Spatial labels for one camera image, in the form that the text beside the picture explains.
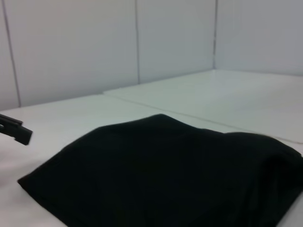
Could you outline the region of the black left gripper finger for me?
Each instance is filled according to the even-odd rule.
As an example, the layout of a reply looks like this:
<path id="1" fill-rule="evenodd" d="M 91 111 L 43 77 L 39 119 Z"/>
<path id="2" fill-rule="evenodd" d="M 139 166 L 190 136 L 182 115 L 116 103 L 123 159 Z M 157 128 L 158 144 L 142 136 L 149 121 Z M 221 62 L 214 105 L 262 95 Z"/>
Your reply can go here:
<path id="1" fill-rule="evenodd" d="M 0 133 L 13 137 L 15 141 L 28 145 L 32 131 L 23 127 L 23 122 L 5 115 L 0 115 Z"/>

